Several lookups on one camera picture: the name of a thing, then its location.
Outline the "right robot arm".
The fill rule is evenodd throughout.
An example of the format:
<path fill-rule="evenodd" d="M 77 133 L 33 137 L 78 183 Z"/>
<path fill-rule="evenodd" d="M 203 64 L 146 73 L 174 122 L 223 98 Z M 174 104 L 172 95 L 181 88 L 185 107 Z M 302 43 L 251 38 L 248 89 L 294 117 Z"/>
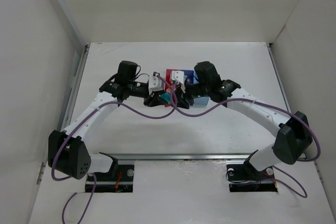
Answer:
<path fill-rule="evenodd" d="M 244 180 L 260 180 L 266 169 L 285 163 L 293 165 L 316 140 L 305 114 L 291 114 L 286 110 L 258 101 L 233 80 L 223 80 L 209 61 L 194 68 L 197 81 L 189 83 L 181 70 L 173 70 L 170 81 L 175 88 L 171 98 L 177 107 L 189 108 L 198 97 L 209 97 L 213 102 L 239 112 L 264 127 L 274 137 L 274 143 L 256 150 L 234 171 Z"/>

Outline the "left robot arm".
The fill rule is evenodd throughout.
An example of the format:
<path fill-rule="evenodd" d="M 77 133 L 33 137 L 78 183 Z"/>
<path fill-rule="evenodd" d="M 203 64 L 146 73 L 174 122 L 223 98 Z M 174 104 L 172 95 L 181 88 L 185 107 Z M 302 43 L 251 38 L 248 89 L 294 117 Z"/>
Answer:
<path fill-rule="evenodd" d="M 128 97 L 143 98 L 147 106 L 164 105 L 160 97 L 164 92 L 163 81 L 158 73 L 149 76 L 146 83 L 137 82 L 135 62 L 122 61 L 118 72 L 99 88 L 92 103 L 82 114 L 61 131 L 54 130 L 48 138 L 48 165 L 53 180 L 55 172 L 65 174 L 64 179 L 82 179 L 86 174 L 113 173 L 118 165 L 116 158 L 102 152 L 90 153 L 94 133 L 104 120 Z"/>

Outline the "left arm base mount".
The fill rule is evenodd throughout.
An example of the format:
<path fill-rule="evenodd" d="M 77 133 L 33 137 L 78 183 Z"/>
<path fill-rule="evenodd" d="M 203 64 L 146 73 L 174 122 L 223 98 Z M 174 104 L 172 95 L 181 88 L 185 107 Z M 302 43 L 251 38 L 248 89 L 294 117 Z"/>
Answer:
<path fill-rule="evenodd" d="M 132 193 L 134 163 L 122 162 L 115 173 L 96 173 L 95 193 Z"/>

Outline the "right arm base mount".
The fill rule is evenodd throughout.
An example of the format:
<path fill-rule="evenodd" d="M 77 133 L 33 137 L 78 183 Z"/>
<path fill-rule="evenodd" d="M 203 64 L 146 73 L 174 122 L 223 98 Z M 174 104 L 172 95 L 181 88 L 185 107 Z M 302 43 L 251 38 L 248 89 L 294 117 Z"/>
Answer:
<path fill-rule="evenodd" d="M 226 169 L 225 177 L 231 193 L 278 192 L 272 167 L 261 172 L 248 172 L 243 164 L 227 164 Z"/>

